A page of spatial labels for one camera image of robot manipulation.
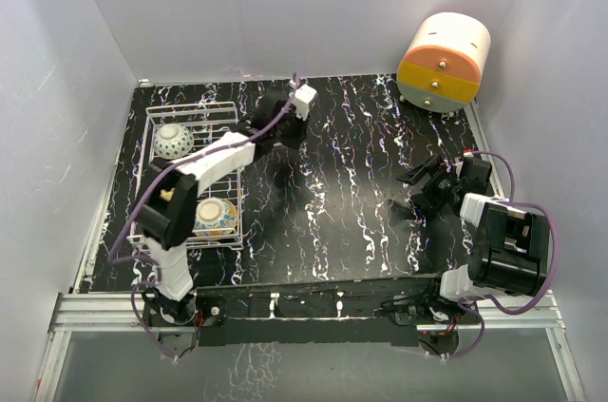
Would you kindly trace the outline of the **orange blue swirl bowl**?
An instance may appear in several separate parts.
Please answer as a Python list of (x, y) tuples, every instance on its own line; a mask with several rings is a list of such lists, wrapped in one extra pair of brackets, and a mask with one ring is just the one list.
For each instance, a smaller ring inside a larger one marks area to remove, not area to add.
[(238, 210), (225, 199), (207, 198), (196, 209), (194, 234), (200, 238), (220, 239), (234, 234), (238, 227)]

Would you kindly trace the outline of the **blue patterned bowl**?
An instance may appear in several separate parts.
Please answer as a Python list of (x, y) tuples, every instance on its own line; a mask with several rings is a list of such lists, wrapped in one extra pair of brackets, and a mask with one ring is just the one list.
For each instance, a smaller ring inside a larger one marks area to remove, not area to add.
[(184, 125), (164, 124), (155, 133), (154, 153), (165, 160), (185, 157), (193, 147), (194, 137)]

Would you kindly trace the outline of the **yellow sun pattern bowl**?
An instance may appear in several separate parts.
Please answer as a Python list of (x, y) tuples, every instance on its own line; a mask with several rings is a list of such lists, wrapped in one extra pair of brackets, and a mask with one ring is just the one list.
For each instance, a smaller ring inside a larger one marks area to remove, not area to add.
[(175, 194), (175, 189), (171, 188), (170, 190), (162, 189), (160, 192), (160, 197), (164, 201), (171, 201)]

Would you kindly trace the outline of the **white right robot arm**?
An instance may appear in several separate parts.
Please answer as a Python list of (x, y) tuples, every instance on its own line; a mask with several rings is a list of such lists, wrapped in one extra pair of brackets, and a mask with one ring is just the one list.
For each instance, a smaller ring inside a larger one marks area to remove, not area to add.
[(467, 263), (443, 272), (438, 287), (424, 298), (425, 315), (437, 323), (479, 300), (491, 301), (509, 316), (522, 315), (537, 306), (555, 275), (549, 219), (541, 209), (532, 212), (531, 205), (519, 209), (489, 196), (493, 166), (481, 154), (467, 151), (454, 165), (433, 155), (397, 177), (419, 187), (410, 202), (423, 217), (448, 207), (475, 228)]

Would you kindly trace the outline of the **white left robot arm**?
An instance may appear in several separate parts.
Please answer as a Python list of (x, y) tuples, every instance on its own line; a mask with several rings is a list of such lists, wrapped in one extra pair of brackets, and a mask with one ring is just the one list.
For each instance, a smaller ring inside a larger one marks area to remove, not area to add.
[(184, 325), (196, 313), (187, 240), (196, 227), (202, 194), (222, 178), (258, 162), (275, 147), (298, 149), (304, 142), (318, 92), (297, 80), (289, 93), (271, 90), (235, 129), (195, 153), (154, 164), (157, 175), (142, 194), (134, 218), (142, 229), (147, 256), (156, 269), (152, 309), (168, 322)]

